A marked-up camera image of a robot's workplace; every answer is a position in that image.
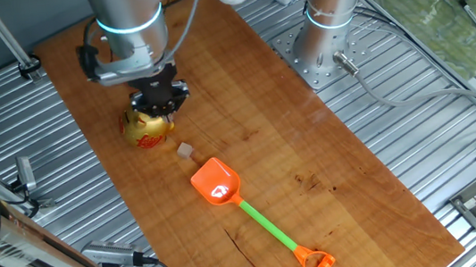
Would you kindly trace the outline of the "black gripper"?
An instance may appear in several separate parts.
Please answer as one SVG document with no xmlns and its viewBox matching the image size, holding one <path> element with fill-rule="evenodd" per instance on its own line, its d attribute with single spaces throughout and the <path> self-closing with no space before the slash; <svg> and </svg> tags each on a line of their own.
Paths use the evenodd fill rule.
<svg viewBox="0 0 476 267">
<path fill-rule="evenodd" d="M 132 85 L 138 92 L 129 96 L 132 110 L 150 117 L 177 112 L 190 92 L 183 79 L 173 81 L 176 75 L 176 66 L 171 63 L 153 77 L 133 80 Z"/>
</svg>

